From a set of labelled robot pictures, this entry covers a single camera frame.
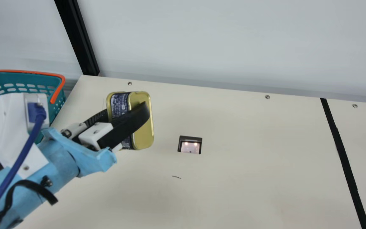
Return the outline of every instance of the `metal bolt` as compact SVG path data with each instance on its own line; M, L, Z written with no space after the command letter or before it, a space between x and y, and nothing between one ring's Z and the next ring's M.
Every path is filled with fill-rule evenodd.
M71 136L71 131L68 129L62 129L60 131L60 133L61 133L61 135L65 136L66 138L70 138L70 136Z
M48 176L43 176L40 184L44 187L51 187L53 185L53 182L49 179Z

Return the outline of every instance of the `basket handle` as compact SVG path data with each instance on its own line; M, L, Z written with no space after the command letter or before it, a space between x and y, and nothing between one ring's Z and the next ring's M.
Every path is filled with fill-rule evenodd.
M61 74L55 74L55 73L44 73L44 72L36 72L36 71L25 71L25 70L0 70L0 73L27 73L27 74L42 74L42 75L48 75L48 76L54 76L61 79L60 85L57 87L57 89L52 94L51 98L51 104L54 104L56 102L56 99L58 97L58 94L62 90L64 83L66 82L66 78Z

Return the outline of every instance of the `blue cable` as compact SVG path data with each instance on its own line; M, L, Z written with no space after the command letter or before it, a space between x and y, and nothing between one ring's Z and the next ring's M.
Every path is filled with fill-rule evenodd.
M24 162L26 156L28 155L33 142L35 142L39 131L42 127L44 120L46 119L46 111L42 106L38 106L36 103L33 104L34 111L36 112L36 119L35 125L33 126L32 132L29 134L29 138L26 140L24 147L22 148L21 153L19 154L18 158L16 159L15 163L13 164L12 168L10 169L9 173L5 177L4 181L0 185L0 199L5 193L6 189L9 187L10 183L12 182L13 178L15 177L16 173L18 172L19 168L21 167L22 163Z

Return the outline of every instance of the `small square object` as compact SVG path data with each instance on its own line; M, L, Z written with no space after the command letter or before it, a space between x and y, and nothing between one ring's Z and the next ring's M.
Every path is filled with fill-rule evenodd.
M180 136L177 152L201 154L202 138Z

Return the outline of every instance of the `tin can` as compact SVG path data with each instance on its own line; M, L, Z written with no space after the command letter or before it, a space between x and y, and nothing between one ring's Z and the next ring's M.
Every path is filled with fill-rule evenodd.
M132 110L135 106L146 102L151 117L135 133L122 141L124 149L145 149L150 147L154 141L153 119L151 97L144 91L113 92L106 98L108 120L112 122L117 117Z

